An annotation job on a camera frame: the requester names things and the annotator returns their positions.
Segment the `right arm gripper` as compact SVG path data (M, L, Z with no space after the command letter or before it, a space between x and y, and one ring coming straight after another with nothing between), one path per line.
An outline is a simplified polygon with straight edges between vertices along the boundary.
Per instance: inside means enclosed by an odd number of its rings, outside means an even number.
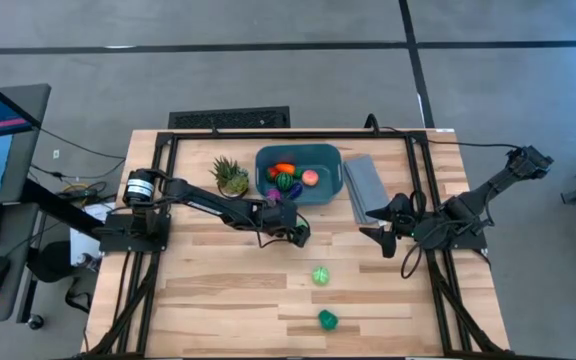
M375 241L384 258L393 258L397 240L411 237L423 245L425 236L431 230L430 216L426 213L427 197L423 192L412 192L410 195L397 193L390 205L366 212L366 216L381 221L391 222L391 231L384 227L360 227L359 231Z

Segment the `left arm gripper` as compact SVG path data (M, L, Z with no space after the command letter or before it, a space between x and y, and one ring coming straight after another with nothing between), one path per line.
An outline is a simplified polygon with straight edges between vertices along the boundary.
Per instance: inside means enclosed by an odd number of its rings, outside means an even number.
M289 200L276 203L274 206L260 205L255 211L255 220L260 232L274 236L276 233L286 234L297 225L297 205ZM295 228L295 235L290 242L298 248L303 248L311 235L307 225Z

